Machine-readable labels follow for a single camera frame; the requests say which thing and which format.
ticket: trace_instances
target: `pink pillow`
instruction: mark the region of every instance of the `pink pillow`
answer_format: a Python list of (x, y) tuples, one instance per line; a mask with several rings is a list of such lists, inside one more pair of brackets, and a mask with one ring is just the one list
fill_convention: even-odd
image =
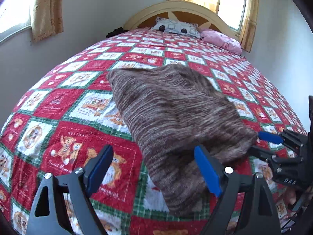
[(201, 32), (200, 36), (205, 42), (226, 49), (232, 53), (237, 55), (241, 55), (242, 53), (240, 43), (237, 40), (226, 36), (225, 34), (214, 31), (212, 29), (205, 29)]

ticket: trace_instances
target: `brown striped garment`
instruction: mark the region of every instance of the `brown striped garment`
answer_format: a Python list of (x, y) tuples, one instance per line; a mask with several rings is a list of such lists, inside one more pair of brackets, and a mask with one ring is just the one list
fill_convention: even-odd
[(257, 138), (234, 104), (189, 67), (114, 69), (107, 79), (151, 180), (173, 215), (189, 213), (206, 191), (194, 160), (196, 145), (203, 144), (225, 163), (246, 154)]

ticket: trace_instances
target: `screw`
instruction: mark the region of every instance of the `screw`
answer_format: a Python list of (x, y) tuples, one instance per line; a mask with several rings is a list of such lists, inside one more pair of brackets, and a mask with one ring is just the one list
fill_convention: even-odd
[(262, 179), (263, 178), (263, 174), (261, 172), (257, 172), (255, 175), (256, 175), (256, 177), (258, 179)]
[(45, 175), (44, 175), (44, 178), (45, 179), (49, 179), (49, 178), (51, 178), (52, 177), (52, 173), (51, 172), (48, 172), (48, 173), (46, 173)]
[(234, 172), (234, 169), (232, 167), (226, 167), (224, 170), (227, 174), (232, 174)]
[(76, 174), (80, 174), (80, 173), (82, 173), (84, 171), (84, 169), (82, 168), (82, 167), (79, 167), (79, 168), (77, 168), (76, 170), (75, 170), (75, 173)]

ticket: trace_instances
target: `bed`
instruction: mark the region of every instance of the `bed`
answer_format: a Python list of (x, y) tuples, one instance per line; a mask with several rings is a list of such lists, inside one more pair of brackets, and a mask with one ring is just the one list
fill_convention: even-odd
[[(285, 98), (244, 57), (196, 38), (151, 30), (157, 16), (197, 23), (236, 38), (208, 9), (168, 1), (130, 18), (124, 26), (129, 32), (100, 41), (48, 72), (19, 100), (1, 131), (0, 208), (19, 234), (26, 234), (32, 200), (44, 174), (57, 176), (84, 167), (105, 144), (113, 146), (114, 159), (91, 203), (108, 234), (196, 235), (207, 222), (217, 201), (214, 196), (199, 199), (188, 216), (168, 213), (115, 107), (106, 79), (113, 68), (189, 66), (224, 93), (255, 131), (306, 134)], [(279, 156), (293, 156), (281, 144), (260, 140), (256, 144)], [(241, 174), (262, 172), (279, 218), (288, 216), (282, 200), (285, 188), (271, 180), (267, 163), (249, 157), (233, 168)], [(239, 194), (229, 228), (236, 225), (242, 200)], [(65, 203), (73, 230), (81, 234), (67, 194)]]

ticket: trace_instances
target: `wooden headboard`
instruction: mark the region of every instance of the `wooden headboard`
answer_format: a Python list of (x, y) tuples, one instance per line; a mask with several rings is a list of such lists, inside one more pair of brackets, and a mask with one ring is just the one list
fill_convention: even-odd
[(196, 3), (185, 1), (166, 1), (147, 7), (131, 17), (125, 23), (124, 29), (153, 27), (157, 16), (198, 24), (198, 29), (210, 28), (238, 40), (231, 28), (215, 12)]

